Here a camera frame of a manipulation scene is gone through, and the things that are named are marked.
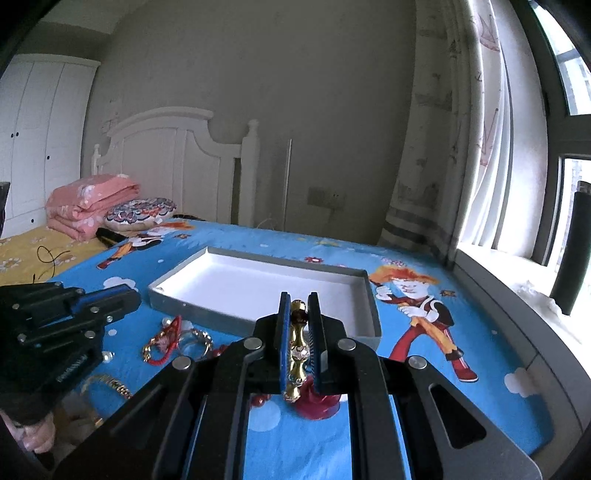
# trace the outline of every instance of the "cartoon boy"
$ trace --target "cartoon boy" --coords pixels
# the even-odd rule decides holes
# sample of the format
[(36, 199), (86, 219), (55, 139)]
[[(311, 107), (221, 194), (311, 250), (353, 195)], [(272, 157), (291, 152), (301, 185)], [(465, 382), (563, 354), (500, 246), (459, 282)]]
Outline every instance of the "cartoon boy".
[[(449, 333), (449, 327), (454, 325), (452, 315), (440, 300), (429, 294), (429, 287), (438, 283), (436, 278), (419, 274), (406, 266), (382, 265), (369, 276), (369, 279), (377, 286), (378, 300), (397, 305), (398, 309), (411, 319), (410, 327), (392, 349), (391, 360), (404, 362), (414, 339), (426, 334), (452, 363), (459, 380), (478, 380), (478, 375), (462, 358), (464, 352), (455, 345)], [(390, 288), (384, 285), (390, 281), (405, 295), (404, 297), (393, 295)]]
[(135, 252), (136, 250), (147, 250), (162, 243), (164, 235), (175, 232), (177, 230), (191, 230), (193, 225), (186, 222), (169, 222), (163, 226), (151, 228), (146, 233), (136, 233), (135, 236), (130, 237), (127, 242), (117, 248), (115, 253), (109, 258), (99, 263), (96, 268), (104, 270), (109, 265), (117, 260), (121, 260), (125, 255)]

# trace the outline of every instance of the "finger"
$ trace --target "finger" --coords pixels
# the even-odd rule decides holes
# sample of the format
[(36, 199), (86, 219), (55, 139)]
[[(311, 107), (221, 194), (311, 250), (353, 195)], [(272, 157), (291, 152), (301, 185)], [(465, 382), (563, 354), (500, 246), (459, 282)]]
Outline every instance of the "finger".
[(46, 417), (40, 424), (35, 425), (35, 428), (35, 432), (29, 432), (23, 439), (23, 445), (28, 451), (41, 448), (48, 441), (53, 444), (56, 435), (53, 417)]
[(43, 445), (35, 449), (35, 453), (46, 453), (53, 447), (53, 438), (48, 439)]

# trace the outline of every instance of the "curtain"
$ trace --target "curtain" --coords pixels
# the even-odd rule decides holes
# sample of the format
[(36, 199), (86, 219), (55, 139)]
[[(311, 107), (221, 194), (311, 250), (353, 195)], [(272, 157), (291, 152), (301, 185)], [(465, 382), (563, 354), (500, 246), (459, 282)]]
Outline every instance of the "curtain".
[(509, 172), (511, 113), (489, 0), (417, 0), (413, 96), (380, 245), (492, 245)]

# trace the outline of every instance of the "metal bolt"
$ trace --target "metal bolt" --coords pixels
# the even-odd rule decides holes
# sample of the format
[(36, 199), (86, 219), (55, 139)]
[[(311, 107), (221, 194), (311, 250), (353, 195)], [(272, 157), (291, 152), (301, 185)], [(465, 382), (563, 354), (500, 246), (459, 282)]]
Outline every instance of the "metal bolt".
[(177, 370), (186, 370), (191, 366), (191, 359), (188, 356), (178, 356), (173, 360), (173, 367)]
[(262, 340), (257, 337), (248, 337), (244, 340), (244, 347), (248, 350), (258, 350), (262, 347)]
[(114, 356), (115, 356), (115, 354), (113, 352), (103, 351), (103, 363), (104, 364), (110, 363), (110, 361), (113, 360)]
[(427, 361), (420, 355), (409, 356), (408, 366), (416, 370), (422, 370), (427, 366)]
[(357, 343), (351, 338), (341, 338), (341, 340), (337, 342), (337, 346), (345, 352), (350, 352), (351, 350), (355, 350)]

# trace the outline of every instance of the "electrical outlet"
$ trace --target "electrical outlet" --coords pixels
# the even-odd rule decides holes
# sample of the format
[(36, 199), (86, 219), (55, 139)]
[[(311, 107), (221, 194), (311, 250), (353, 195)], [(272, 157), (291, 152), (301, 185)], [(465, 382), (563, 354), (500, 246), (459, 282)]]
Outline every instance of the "electrical outlet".
[(342, 210), (345, 208), (347, 194), (338, 190), (325, 189), (323, 187), (310, 187), (308, 189), (308, 205), (328, 208), (330, 210)]
[(346, 199), (347, 194), (345, 192), (337, 192), (336, 190), (332, 190), (328, 197), (327, 206), (331, 210), (342, 210), (345, 208)]

